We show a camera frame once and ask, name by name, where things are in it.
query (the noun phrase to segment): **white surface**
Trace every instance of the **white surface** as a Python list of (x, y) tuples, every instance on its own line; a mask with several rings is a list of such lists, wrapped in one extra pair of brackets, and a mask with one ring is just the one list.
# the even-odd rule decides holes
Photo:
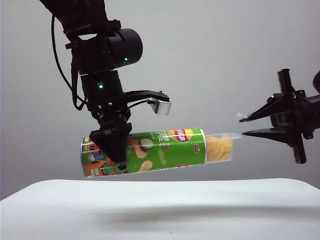
[(49, 180), (1, 201), (2, 240), (319, 240), (320, 190), (292, 179)]

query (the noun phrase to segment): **green chip can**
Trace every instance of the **green chip can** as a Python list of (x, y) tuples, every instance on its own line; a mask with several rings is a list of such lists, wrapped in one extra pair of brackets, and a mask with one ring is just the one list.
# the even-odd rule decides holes
[[(216, 148), (208, 151), (208, 144), (213, 140)], [(81, 145), (81, 162), (84, 175), (89, 178), (203, 165), (208, 160), (230, 160), (230, 147), (226, 154), (227, 148), (222, 150), (220, 143), (219, 138), (206, 136), (201, 128), (132, 133), (126, 138), (126, 169), (120, 169), (85, 137)]]

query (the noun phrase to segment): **gray wall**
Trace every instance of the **gray wall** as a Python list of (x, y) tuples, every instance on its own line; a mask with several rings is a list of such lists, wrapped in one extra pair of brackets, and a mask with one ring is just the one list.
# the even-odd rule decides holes
[[(2, 197), (38, 181), (84, 179), (80, 143), (98, 127), (77, 111), (56, 68), (51, 16), (37, 1), (2, 0)], [(203, 127), (207, 133), (242, 133), (269, 127), (269, 119), (239, 123), (279, 92), (277, 71), (291, 69), (296, 89), (309, 96), (320, 70), (319, 0), (109, 0), (109, 19), (120, 19), (143, 40), (141, 60), (119, 69), (125, 91), (163, 90), (169, 116), (147, 105), (133, 109), (133, 132)], [(70, 78), (68, 41), (56, 26), (58, 54)], [(308, 163), (295, 164), (284, 143), (243, 137), (233, 160), (106, 181), (293, 178), (320, 188), (320, 132), (304, 141)]]

